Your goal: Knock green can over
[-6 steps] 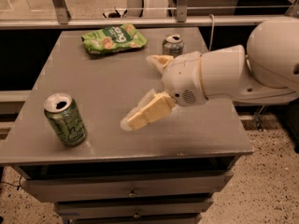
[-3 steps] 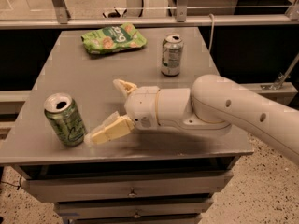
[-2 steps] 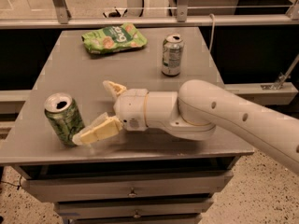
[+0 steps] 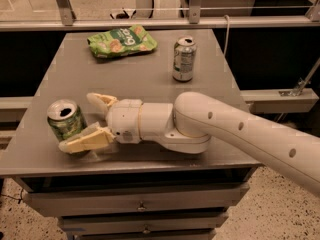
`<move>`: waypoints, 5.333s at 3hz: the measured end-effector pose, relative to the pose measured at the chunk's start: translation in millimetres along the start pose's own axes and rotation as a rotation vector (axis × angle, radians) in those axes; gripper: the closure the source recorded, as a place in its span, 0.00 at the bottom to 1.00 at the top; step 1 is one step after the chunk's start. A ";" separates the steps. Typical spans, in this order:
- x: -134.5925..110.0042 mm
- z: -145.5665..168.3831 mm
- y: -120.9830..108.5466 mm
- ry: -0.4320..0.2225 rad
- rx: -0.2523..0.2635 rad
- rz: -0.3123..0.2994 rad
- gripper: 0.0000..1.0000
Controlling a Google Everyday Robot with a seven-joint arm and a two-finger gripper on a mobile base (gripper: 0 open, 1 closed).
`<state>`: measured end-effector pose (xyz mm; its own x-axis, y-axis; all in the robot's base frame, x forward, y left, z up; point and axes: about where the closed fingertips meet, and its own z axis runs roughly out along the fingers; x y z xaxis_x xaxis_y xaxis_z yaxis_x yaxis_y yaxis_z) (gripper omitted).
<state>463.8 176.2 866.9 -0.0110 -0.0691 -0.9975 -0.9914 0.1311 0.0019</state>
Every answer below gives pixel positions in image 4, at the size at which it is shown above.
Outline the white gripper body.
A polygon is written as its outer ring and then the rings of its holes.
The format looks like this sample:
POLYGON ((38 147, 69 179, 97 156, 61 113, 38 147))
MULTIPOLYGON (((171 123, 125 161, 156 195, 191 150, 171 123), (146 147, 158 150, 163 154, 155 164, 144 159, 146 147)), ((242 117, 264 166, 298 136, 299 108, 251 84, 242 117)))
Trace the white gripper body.
POLYGON ((124 99, 115 103, 106 117, 110 131, 121 144, 137 144, 139 135, 139 112, 143 102, 139 99, 124 99))

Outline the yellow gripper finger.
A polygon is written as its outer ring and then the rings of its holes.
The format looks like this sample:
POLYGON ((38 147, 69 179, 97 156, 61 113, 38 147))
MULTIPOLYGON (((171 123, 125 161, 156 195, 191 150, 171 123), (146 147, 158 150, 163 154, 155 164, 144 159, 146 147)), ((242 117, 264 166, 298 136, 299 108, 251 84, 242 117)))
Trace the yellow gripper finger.
POLYGON ((87 100, 91 105, 98 108, 104 116, 107 116, 111 107, 118 102, 118 99, 114 96, 99 93, 88 93, 87 100))
POLYGON ((64 153, 74 154, 107 147, 114 140, 115 135, 108 127, 94 123, 80 133, 60 142, 59 149, 64 153))

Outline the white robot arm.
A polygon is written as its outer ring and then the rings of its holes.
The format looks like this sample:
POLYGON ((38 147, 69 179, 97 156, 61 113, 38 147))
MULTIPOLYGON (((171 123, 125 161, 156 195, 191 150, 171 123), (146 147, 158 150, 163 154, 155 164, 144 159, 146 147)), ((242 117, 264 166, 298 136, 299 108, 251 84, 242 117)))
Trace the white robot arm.
POLYGON ((316 196, 320 195, 320 139, 269 121, 198 92, 173 103, 145 103, 89 93, 107 125, 94 123, 59 144, 65 153, 108 146, 114 141, 153 141, 177 152, 198 154, 213 137, 242 150, 316 196))

